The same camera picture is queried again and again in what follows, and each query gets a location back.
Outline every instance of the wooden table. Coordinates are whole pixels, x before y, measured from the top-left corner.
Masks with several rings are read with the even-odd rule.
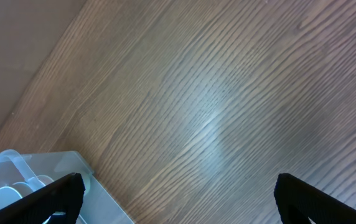
[[[356,208],[356,1],[88,0],[7,148],[78,151],[138,223],[279,223],[280,172]]]

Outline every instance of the translucent plastic bin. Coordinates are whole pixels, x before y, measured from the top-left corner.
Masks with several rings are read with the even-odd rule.
[[[133,223],[94,178],[94,171],[76,151],[25,155],[12,149],[3,151],[0,153],[0,192],[17,189],[24,197],[72,172],[81,173],[86,188],[77,223]],[[0,208],[9,204],[2,201]]]

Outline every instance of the plastic container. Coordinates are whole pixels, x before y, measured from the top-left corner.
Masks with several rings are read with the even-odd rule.
[[[8,149],[0,153],[0,209],[72,172],[81,173],[86,188],[77,223],[133,223],[76,151],[20,155]]]

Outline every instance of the wooden surface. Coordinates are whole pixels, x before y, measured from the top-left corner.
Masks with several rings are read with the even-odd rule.
[[[356,208],[356,1],[88,0],[7,148],[77,150],[138,223],[279,223],[280,172]]]
[[[0,0],[0,127],[84,0]]]

